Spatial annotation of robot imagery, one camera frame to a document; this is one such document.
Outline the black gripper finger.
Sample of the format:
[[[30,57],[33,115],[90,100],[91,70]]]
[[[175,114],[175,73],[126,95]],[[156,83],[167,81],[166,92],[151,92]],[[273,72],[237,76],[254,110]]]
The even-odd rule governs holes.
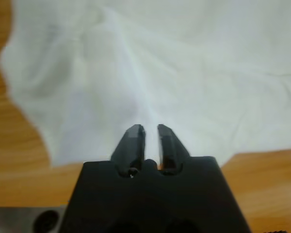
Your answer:
[[[173,132],[163,124],[158,125],[161,144],[162,172],[164,175],[176,175],[181,172],[184,161],[184,146]]]
[[[116,146],[111,161],[119,175],[136,175],[145,160],[146,133],[142,125],[128,128]]]

